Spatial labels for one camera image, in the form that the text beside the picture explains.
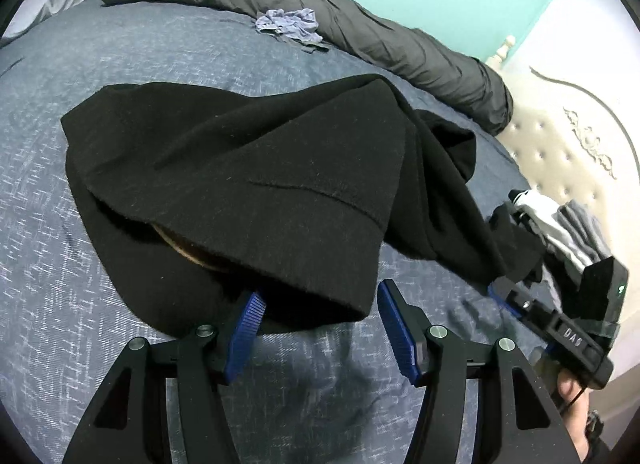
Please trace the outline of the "person's right hand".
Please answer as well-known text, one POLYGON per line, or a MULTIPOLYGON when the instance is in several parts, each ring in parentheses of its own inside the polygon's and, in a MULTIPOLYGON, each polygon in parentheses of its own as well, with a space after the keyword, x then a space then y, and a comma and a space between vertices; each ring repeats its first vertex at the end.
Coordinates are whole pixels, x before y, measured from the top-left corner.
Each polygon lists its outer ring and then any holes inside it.
POLYGON ((556 388, 560 397, 568 404, 562 418, 580 462, 605 463, 610 456, 610 449, 600 438, 591 440, 587 436, 590 413, 588 392, 567 370, 559 372, 556 388))

